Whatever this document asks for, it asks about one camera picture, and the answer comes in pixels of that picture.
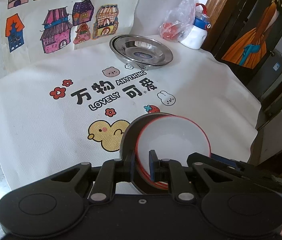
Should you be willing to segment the white cartoon table mat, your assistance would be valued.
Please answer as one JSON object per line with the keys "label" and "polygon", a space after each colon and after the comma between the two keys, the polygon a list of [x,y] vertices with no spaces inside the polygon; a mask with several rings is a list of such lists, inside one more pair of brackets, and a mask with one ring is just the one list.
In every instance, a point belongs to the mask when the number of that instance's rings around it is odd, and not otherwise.
{"label": "white cartoon table mat", "polygon": [[210,152],[247,161],[260,102],[209,52],[167,46],[173,61],[155,70],[128,67],[103,43],[0,79],[0,165],[10,188],[117,158],[127,126],[154,109],[194,121]]}

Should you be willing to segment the deep steel bowl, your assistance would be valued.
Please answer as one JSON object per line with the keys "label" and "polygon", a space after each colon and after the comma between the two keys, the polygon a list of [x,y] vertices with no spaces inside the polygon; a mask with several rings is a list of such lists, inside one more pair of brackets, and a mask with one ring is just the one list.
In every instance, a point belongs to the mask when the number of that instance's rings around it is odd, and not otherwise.
{"label": "deep steel bowl", "polygon": [[120,145],[120,155],[135,154],[132,184],[143,194],[166,193],[167,184],[154,183],[149,175],[149,151],[155,150],[159,159],[173,159],[187,165],[193,153],[211,156],[211,145],[204,130],[194,121],[167,113],[145,114],[127,128]]}

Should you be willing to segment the clear plastic bag red contents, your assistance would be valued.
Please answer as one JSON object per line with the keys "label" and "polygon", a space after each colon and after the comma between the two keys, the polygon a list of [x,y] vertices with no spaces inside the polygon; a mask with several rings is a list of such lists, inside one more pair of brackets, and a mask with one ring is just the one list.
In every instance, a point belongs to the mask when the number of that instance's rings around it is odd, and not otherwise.
{"label": "clear plastic bag red contents", "polygon": [[197,0],[181,0],[179,5],[169,10],[158,31],[161,38],[180,42],[191,32],[196,15]]}

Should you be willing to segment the white ceramic bowl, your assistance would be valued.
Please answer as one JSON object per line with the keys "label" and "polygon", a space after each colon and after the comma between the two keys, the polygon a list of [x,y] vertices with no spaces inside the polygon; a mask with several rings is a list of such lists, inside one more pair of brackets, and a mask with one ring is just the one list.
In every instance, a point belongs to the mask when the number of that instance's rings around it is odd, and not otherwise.
{"label": "white ceramic bowl", "polygon": [[211,145],[203,129],[195,122],[175,115],[151,120],[138,135],[135,153],[148,173],[150,150],[155,150],[158,159],[173,159],[183,166],[193,153],[211,156]]}
{"label": "white ceramic bowl", "polygon": [[150,178],[149,173],[145,170],[145,168],[142,166],[142,163],[140,162],[139,156],[136,155],[136,163],[137,163],[137,170],[140,173],[141,177],[146,181],[148,185],[151,185],[152,187],[160,190],[168,190],[168,184],[165,182],[153,182]]}

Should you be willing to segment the wooden door frame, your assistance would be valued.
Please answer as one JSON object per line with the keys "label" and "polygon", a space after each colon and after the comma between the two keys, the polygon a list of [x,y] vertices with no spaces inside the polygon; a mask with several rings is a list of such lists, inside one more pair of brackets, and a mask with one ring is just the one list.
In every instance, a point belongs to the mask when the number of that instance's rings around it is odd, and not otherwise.
{"label": "wooden door frame", "polygon": [[204,50],[212,52],[239,2],[240,0],[208,0],[206,8],[210,16],[211,29],[203,43]]}

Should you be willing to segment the coloured houses drawing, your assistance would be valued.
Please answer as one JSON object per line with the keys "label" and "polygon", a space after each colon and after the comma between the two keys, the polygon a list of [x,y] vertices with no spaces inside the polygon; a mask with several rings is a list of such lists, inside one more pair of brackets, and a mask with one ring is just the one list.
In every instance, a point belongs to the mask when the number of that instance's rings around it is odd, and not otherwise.
{"label": "coloured houses drawing", "polygon": [[14,72],[131,31],[138,0],[0,0],[5,68]]}

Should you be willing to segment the orange dress woman painting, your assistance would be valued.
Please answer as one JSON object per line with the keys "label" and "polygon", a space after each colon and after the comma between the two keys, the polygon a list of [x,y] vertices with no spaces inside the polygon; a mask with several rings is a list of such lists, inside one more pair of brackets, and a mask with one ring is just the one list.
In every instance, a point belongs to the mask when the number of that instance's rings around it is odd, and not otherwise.
{"label": "orange dress woman painting", "polygon": [[222,59],[254,69],[282,30],[282,0],[257,0],[236,41]]}

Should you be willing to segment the white blue water bottle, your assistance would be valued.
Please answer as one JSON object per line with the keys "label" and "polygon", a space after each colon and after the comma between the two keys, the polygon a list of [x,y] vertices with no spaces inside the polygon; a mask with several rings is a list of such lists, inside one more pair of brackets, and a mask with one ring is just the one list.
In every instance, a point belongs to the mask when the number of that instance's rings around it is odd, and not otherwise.
{"label": "white blue water bottle", "polygon": [[196,12],[191,32],[180,43],[187,48],[199,50],[208,35],[211,23],[206,6],[202,3],[196,3],[196,6],[202,10]]}

